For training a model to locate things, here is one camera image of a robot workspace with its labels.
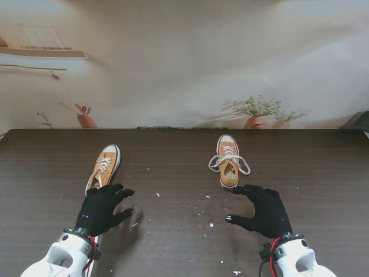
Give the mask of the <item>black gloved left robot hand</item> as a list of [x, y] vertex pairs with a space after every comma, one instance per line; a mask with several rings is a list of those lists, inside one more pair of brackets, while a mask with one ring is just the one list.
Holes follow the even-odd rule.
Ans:
[[86, 192], [85, 200], [78, 213], [75, 229], [85, 229], [92, 237], [106, 233], [131, 217], [135, 210], [128, 208], [117, 214], [116, 206], [123, 199], [132, 196], [134, 190], [125, 189], [121, 184], [106, 185], [99, 189], [93, 188]]

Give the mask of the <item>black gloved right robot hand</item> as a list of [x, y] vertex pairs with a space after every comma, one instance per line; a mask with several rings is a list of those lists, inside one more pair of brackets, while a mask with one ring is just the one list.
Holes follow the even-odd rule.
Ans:
[[255, 213], [252, 218], [230, 214], [225, 217], [226, 222], [260, 233], [270, 239], [293, 233], [284, 204], [277, 191], [257, 185], [244, 185], [236, 187], [232, 193], [247, 196], [254, 205]]

